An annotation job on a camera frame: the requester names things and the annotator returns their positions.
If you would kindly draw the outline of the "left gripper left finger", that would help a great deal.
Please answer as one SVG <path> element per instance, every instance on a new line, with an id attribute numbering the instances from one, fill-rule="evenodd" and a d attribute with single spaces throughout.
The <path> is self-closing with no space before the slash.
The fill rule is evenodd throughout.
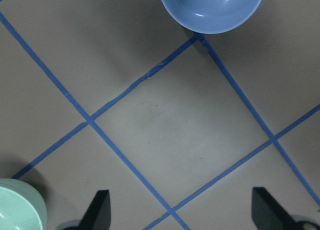
<path id="1" fill-rule="evenodd" d="M 109 230 L 111 226 L 111 200 L 109 190 L 96 192 L 78 230 Z"/>

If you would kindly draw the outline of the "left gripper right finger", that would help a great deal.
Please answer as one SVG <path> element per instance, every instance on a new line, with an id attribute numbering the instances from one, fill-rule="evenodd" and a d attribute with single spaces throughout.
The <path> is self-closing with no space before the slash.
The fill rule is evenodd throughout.
<path id="1" fill-rule="evenodd" d="M 252 188 L 251 219 L 258 230 L 303 229 L 264 187 Z"/>

